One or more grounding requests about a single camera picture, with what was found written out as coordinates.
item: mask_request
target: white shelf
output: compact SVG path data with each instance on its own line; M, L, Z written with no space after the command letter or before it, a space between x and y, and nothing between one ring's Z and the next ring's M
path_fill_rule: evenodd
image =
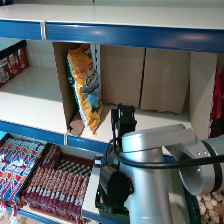
M68 5L14 4L0 8L0 20L42 23L70 10Z
M24 212L28 212L30 214L54 221L56 223L61 223L61 224L70 224L70 222L64 221L62 219L56 218L54 216L50 216L50 215L46 215L44 213L40 213L40 212L36 212L32 209L30 209L30 207L28 205L24 206L23 208L21 208L20 210L24 211Z
M112 139L110 111L115 108L117 108L115 105L103 105L101 124L96 131L96 134L93 135L87 128L85 128L80 137L92 141L108 143ZM141 111L137 109L135 112L135 120L137 120L136 131L174 124L183 124L186 128L192 128L189 114L186 112L178 115L168 112L159 113L156 111ZM170 155L165 148L163 149L163 153Z
M67 132L55 70L28 67L0 89L0 101L1 121Z
M82 210L96 215L97 218L99 218L100 215L99 210L95 207L95 197L99 184L99 173L100 169L93 168L82 207ZM173 224L190 224L183 185L180 181L178 172L174 170L166 170L166 177Z
M224 4L95 2L73 7L48 22L224 29Z

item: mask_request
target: shelf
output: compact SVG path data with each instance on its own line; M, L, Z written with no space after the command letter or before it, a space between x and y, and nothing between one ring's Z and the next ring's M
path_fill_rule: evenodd
M107 220L101 217L99 210L95 207L95 197L99 184L99 173L100 169L93 168L82 207L82 216L97 222L120 224L119 222ZM190 224L183 185L180 181L179 173L174 170L166 170L166 176L173 224Z
M12 212L12 207L7 206L6 210ZM70 224L69 222L63 222L63 220L54 218L45 214L40 214L39 212L32 211L28 206L24 206L22 209L17 210L17 214L25 218L35 220L40 223L45 224Z
M85 148L98 153L104 153L108 142L112 139L110 111L115 108L117 108L115 105L103 105L101 124L96 134L93 135L87 128L84 129L80 137L74 137L69 134L67 145L77 148ZM135 112L135 119L137 120L136 131L173 124L183 124L186 128L192 128L189 115L187 113L178 115L137 109ZM170 155L165 148L163 149L163 153L165 155Z
M70 11L65 5L15 4L0 7L0 36L41 40L44 22Z
M64 145L67 132L55 70L28 67L0 89L0 130Z
M95 2L73 8L47 20L48 40L224 52L222 3Z

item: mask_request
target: blue shelf edge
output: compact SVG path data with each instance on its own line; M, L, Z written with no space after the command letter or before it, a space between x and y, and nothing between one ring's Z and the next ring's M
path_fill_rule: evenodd
M9 211L9 212L12 212L12 207L6 206L6 210ZM20 209L17 209L17 214L18 215L21 215L21 216L23 216L25 218L35 220L35 221L40 222L40 223L45 223L45 224L60 224L58 222L55 222L55 221L52 221L52 220L49 220L49 219L40 217L38 215L34 215L32 213L29 213L29 212L22 211Z
M64 135L50 131L44 131L32 127L27 127L19 124L8 123L0 121L0 131L8 132L10 134L22 135L30 138L39 139L42 141L64 145Z
M94 221L97 221L99 223L106 223L106 224L123 224L121 222L117 222L111 219L106 219L104 217L101 217L99 214L95 214L89 211L82 210L82 217L86 219L91 219Z
M46 22L49 41L224 53L224 30Z
M107 148L107 143L97 142L89 139L84 139L75 136L67 136L67 146L86 149L96 153L104 153Z
M42 40L40 22L0 20L0 37Z

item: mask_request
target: snack bag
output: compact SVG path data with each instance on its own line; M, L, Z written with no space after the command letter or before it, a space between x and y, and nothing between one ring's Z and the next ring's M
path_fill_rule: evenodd
M82 121L94 134L100 123L103 104L89 44L69 51L67 70Z

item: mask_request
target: black cable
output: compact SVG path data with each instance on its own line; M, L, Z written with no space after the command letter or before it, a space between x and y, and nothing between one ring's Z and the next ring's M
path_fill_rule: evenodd
M113 151L114 151L116 159L119 160L120 162L128 166L138 167L143 169L174 169L174 168L201 166L201 165L224 162L224 155L221 155L221 156L204 157L200 159L187 159L187 160L181 160L181 161L175 161L175 162L156 162L156 163L146 162L144 163L144 162L134 162L134 161L125 159L121 157L119 155L119 152L117 152L114 148L113 148Z

